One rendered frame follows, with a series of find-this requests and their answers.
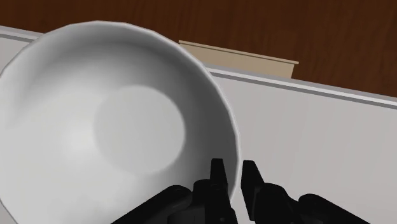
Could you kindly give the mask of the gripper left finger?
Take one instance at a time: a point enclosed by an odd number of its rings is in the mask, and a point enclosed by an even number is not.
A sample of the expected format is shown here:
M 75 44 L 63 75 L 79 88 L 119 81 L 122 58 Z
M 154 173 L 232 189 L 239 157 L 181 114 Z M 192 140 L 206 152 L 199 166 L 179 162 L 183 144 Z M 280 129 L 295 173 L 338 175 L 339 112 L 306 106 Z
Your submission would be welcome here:
M 169 186 L 112 224 L 238 224 L 223 160 L 212 159 L 210 178 L 194 182 L 193 190 Z

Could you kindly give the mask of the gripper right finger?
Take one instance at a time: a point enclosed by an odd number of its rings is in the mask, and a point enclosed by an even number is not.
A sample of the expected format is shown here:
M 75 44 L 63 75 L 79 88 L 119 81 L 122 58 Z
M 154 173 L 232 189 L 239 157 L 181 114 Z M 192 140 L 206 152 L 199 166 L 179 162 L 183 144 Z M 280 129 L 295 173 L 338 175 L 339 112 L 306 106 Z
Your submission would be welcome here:
M 369 224 L 316 194 L 292 199 L 283 187 L 264 182 L 252 160 L 243 161 L 240 187 L 255 224 Z

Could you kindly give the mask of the white bowl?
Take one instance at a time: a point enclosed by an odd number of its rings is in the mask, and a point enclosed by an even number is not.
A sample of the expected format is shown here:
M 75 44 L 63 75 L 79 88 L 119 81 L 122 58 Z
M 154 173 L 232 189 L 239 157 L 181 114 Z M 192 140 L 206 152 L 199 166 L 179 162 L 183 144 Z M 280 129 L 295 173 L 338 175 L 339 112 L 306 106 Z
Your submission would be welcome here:
M 71 24 L 0 73 L 0 202 L 17 224 L 111 224 L 222 158 L 233 194 L 240 145 L 198 59 L 157 32 Z

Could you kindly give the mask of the beige box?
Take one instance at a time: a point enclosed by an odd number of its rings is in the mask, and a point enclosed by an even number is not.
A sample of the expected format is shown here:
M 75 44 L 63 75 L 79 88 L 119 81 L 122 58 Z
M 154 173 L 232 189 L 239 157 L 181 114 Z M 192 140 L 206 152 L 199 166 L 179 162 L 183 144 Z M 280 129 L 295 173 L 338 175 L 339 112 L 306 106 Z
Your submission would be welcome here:
M 291 78 L 299 62 L 179 40 L 179 44 L 200 61 L 221 67 Z

